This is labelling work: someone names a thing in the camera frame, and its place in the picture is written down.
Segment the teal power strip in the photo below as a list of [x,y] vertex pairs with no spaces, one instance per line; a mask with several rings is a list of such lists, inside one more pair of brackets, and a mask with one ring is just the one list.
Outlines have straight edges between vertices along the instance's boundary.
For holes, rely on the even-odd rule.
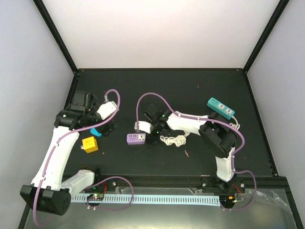
[[221,114],[226,119],[231,119],[232,116],[235,114],[235,111],[231,108],[227,107],[226,105],[219,102],[217,99],[214,99],[213,97],[210,98],[210,100],[207,103],[208,107],[215,110],[217,113]]

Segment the blue object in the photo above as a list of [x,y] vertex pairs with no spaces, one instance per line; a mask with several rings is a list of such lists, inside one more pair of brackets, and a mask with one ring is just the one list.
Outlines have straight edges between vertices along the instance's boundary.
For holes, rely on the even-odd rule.
[[212,108],[217,113],[221,114],[226,119],[231,119],[232,116],[235,114],[235,111],[231,108],[227,107],[223,103],[219,102],[217,99],[213,97],[207,103],[208,107]]
[[90,130],[90,133],[93,134],[94,136],[100,137],[102,134],[99,133],[95,128],[92,128]]

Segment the purple power strip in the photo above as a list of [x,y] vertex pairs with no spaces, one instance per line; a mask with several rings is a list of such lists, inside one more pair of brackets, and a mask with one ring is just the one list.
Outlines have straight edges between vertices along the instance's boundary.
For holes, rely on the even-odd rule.
[[146,133],[140,134],[128,134],[127,144],[129,145],[144,145],[145,144]]

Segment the white wall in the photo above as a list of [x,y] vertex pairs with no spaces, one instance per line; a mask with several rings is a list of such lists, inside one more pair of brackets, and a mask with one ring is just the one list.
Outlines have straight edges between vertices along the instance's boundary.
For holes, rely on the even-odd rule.
[[305,224],[305,1],[287,5],[249,71],[280,175]]
[[72,71],[31,0],[0,1],[0,228],[17,228]]
[[44,0],[79,68],[242,68],[279,0]]

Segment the lavender cable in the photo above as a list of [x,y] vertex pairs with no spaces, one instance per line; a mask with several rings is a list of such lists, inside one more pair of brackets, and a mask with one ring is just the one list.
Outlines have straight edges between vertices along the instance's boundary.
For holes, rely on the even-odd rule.
[[[86,187],[86,188],[92,188],[92,187],[98,186],[98,185],[100,185],[101,183],[104,183],[104,182],[107,181],[107,180],[115,179],[115,178],[126,181],[127,184],[130,186],[130,188],[132,189],[132,197],[131,197],[129,203],[128,203],[126,206],[124,206],[123,208],[114,208],[114,209],[113,209],[113,208],[95,207],[96,209],[107,210],[107,211],[122,211],[122,210],[128,208],[128,207],[132,204],[133,195],[134,195],[133,187],[132,187],[131,183],[130,183],[127,179],[125,179],[125,178],[123,178],[123,177],[119,177],[119,176],[109,177],[109,178],[106,178],[106,179],[100,181],[99,183],[97,183],[97,184],[95,184],[95,185],[91,185],[91,186],[88,186],[88,187]],[[89,205],[89,201],[90,201],[90,199],[87,200],[87,206],[88,206],[88,207],[92,207],[92,206]]]
[[[159,94],[157,94],[157,93],[154,93],[154,92],[145,93],[145,94],[143,94],[143,95],[139,98],[139,100],[138,100],[137,107],[136,107],[137,133],[139,132],[139,104],[140,104],[140,101],[141,101],[145,96],[147,96],[147,95],[155,95],[155,96],[159,97],[160,99],[162,99],[163,102],[165,102],[165,104],[167,105],[167,107],[170,109],[170,111],[171,111],[174,115],[176,115],[176,116],[179,116],[179,117],[181,117],[181,118],[188,118],[188,119],[193,119],[193,120],[199,120],[199,121],[214,122],[214,123],[218,123],[218,124],[224,125],[224,126],[230,128],[231,130],[233,130],[235,133],[237,133],[237,134],[240,136],[240,138],[241,138],[241,140],[242,140],[242,143],[241,143],[241,145],[232,153],[232,156],[234,156],[238,151],[240,151],[240,150],[243,148],[244,143],[245,143],[244,136],[242,135],[242,133],[240,133],[240,132],[239,132],[238,130],[236,130],[234,127],[230,126],[230,125],[227,124],[227,123],[224,123],[224,122],[221,122],[221,121],[218,121],[218,120],[214,120],[214,119],[211,119],[211,118],[196,118],[196,117],[191,117],[191,116],[188,116],[188,115],[178,114],[178,113],[176,113],[176,112],[171,108],[171,106],[170,106],[169,103],[166,101],[166,99],[164,99],[161,95],[159,95]],[[234,168],[234,157],[232,157],[231,163],[232,163],[232,168]],[[256,179],[255,179],[254,174],[253,174],[251,171],[249,171],[249,170],[240,171],[240,172],[234,171],[234,172],[235,172],[236,174],[250,173],[251,176],[253,177],[253,181],[254,181],[254,191],[255,191],[253,200],[252,200],[247,206],[245,206],[245,207],[243,207],[243,208],[241,208],[241,209],[235,209],[235,211],[237,211],[237,210],[242,210],[242,209],[245,209],[245,208],[249,207],[249,206],[254,202],[254,200],[255,200],[255,198],[256,198]]]
[[[147,95],[155,95],[155,96],[158,96],[160,99],[163,100],[163,102],[165,102],[165,104],[167,105],[167,107],[170,109],[170,111],[176,115],[176,116],[179,116],[178,113],[176,113],[172,108],[171,106],[169,105],[169,103],[166,101],[166,99],[164,99],[161,95],[157,94],[157,93],[154,93],[154,92],[148,92],[148,93],[145,93],[143,94],[139,100],[138,100],[138,103],[137,103],[137,107],[136,107],[136,118],[137,118],[137,133],[139,132],[139,104],[140,104],[140,101],[143,99],[143,97],[147,96]],[[232,153],[232,155],[236,154],[238,151],[240,151],[243,146],[244,146],[244,143],[245,143],[245,140],[244,140],[244,136],[242,135],[242,133],[240,133],[238,130],[236,130],[234,127],[230,126],[229,124],[227,123],[224,123],[224,122],[221,122],[221,121],[218,121],[218,120],[214,120],[214,119],[211,119],[211,118],[196,118],[196,117],[191,117],[191,116],[188,116],[188,115],[180,115],[181,118],[188,118],[188,119],[193,119],[193,120],[199,120],[199,121],[210,121],[210,122],[214,122],[214,123],[218,123],[218,124],[221,124],[221,125],[224,125],[228,128],[230,128],[231,130],[233,130],[235,133],[237,133],[241,140],[242,140],[242,143],[241,145]]]
[[[68,136],[68,135],[70,135],[70,134],[72,134],[72,133],[76,133],[76,132],[80,132],[80,131],[84,131],[84,130],[90,130],[91,128],[99,127],[99,126],[101,126],[101,125],[106,124],[106,123],[109,122],[110,120],[112,120],[113,117],[116,115],[116,113],[119,111],[119,107],[120,107],[120,104],[121,104],[121,98],[120,98],[120,94],[119,94],[119,92],[118,92],[117,90],[115,90],[115,89],[110,89],[110,90],[108,90],[108,91],[105,93],[105,99],[107,98],[107,96],[108,96],[108,94],[109,94],[110,92],[115,92],[115,93],[116,93],[116,95],[117,95],[117,97],[118,97],[118,104],[117,104],[117,107],[116,107],[115,111],[113,112],[113,114],[112,114],[109,118],[107,118],[105,121],[103,121],[103,122],[101,122],[101,123],[99,123],[99,124],[96,124],[96,125],[84,127],[84,128],[77,129],[77,130],[72,130],[72,131],[70,131],[70,132],[64,134],[62,137],[60,137],[56,143],[59,144],[59,142],[60,142],[63,138],[65,138],[66,136]],[[44,169],[43,169],[43,172],[42,172],[42,177],[44,177],[44,176],[46,175],[46,171],[47,171],[47,168],[48,168],[50,159],[51,159],[51,157],[52,157],[52,155],[53,155],[53,153],[54,153],[55,148],[56,148],[56,146],[54,146],[54,147],[52,148],[52,150],[51,150],[51,152],[50,152],[50,154],[49,154],[49,156],[48,156],[48,159],[47,159],[47,161],[46,161],[46,164],[45,164]],[[49,221],[52,219],[52,216],[50,216],[50,217],[49,217],[44,223],[42,223],[42,224],[40,224],[40,223],[37,221],[37,202],[38,202],[39,191],[40,191],[40,189],[41,189],[41,186],[42,186],[43,181],[44,181],[43,179],[40,181],[40,183],[39,183],[39,185],[38,185],[38,187],[37,187],[37,189],[36,189],[36,193],[35,193],[35,197],[34,197],[34,203],[33,203],[33,220],[34,220],[34,223],[35,223],[35,225],[36,225],[37,227],[43,227],[43,226],[45,226],[45,225],[48,224]]]
[[242,174],[242,173],[250,173],[252,178],[253,178],[253,181],[254,181],[254,196],[253,196],[253,199],[251,200],[251,202],[249,204],[247,204],[246,206],[242,207],[242,208],[238,208],[238,209],[230,209],[230,208],[225,208],[222,204],[220,204],[220,207],[223,209],[223,210],[229,210],[229,211],[241,211],[241,210],[245,210],[246,208],[250,207],[254,201],[255,201],[255,198],[256,198],[256,190],[257,190],[257,187],[256,187],[256,179],[255,179],[255,176],[254,174],[250,171],[250,170],[244,170],[244,171],[240,171],[240,172],[237,172],[235,171],[236,174]]

